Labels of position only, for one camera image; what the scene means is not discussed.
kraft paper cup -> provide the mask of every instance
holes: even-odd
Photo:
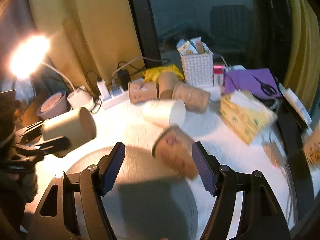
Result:
[[[172,94],[172,99],[184,101],[187,110],[198,113],[205,113],[209,98],[209,92],[183,82],[176,84]]]
[[[182,100],[158,100],[145,103],[143,118],[161,127],[183,125],[186,107]]]
[[[94,139],[97,135],[97,129],[90,112],[86,108],[80,107],[47,119],[42,125],[41,133],[45,141],[59,136],[65,136],[70,140],[69,149],[55,154],[57,157],[63,157]]]
[[[132,104],[158,99],[157,84],[154,82],[129,82],[128,92]]]
[[[165,130],[152,148],[152,156],[181,175],[194,179],[198,169],[191,155],[194,140],[178,126]]]
[[[158,77],[159,84],[159,98],[172,99],[172,92],[175,85],[179,82],[179,78],[175,73],[163,72]]]

yellow bag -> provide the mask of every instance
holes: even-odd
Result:
[[[158,80],[158,76],[162,73],[162,72],[166,72],[166,71],[170,71],[172,73],[175,73],[178,78],[182,81],[184,81],[184,76],[181,73],[181,71],[178,69],[178,67],[174,64],[169,65],[169,66],[165,66],[165,67],[154,67],[154,68],[149,68],[147,70],[145,70],[142,73],[142,77],[144,78],[145,81],[149,81],[149,82],[157,82]]]

power adapter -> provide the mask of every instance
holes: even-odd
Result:
[[[131,77],[129,71],[126,69],[120,69],[117,72],[118,79],[124,91],[128,90],[128,84],[131,82]]]

table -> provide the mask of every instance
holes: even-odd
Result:
[[[258,135],[250,146],[241,141],[221,120],[219,103],[210,103],[205,114],[187,112],[186,120],[181,127],[194,140],[200,141],[207,152],[214,155],[221,164],[230,166],[236,172],[251,174],[254,170],[263,172],[270,184],[283,213],[289,213],[290,188],[280,168],[274,167],[268,159],[263,143],[268,142],[269,133],[275,140],[278,138],[276,128],[265,129]],[[93,116],[97,125],[97,137],[70,152],[64,158],[48,155],[36,165],[39,190],[32,203],[26,205],[25,212],[33,213],[42,194],[57,171],[67,171],[72,164],[83,156],[103,147],[113,147],[117,141],[126,146],[143,148],[151,154],[153,143],[163,131],[162,128],[148,123],[142,118],[142,105],[134,106],[129,101],[116,105],[110,109],[101,109]],[[315,195],[320,189],[320,172],[313,171]],[[186,179],[198,210],[199,239],[205,228],[215,202],[204,190],[199,176],[194,180]],[[242,193],[237,193],[234,216],[228,234],[228,239],[236,235],[242,206]],[[289,229],[294,226],[293,212],[291,212]]]

yellow tissue box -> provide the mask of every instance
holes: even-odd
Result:
[[[248,145],[261,130],[277,119],[277,115],[249,91],[234,91],[223,96],[220,112],[225,124]]]

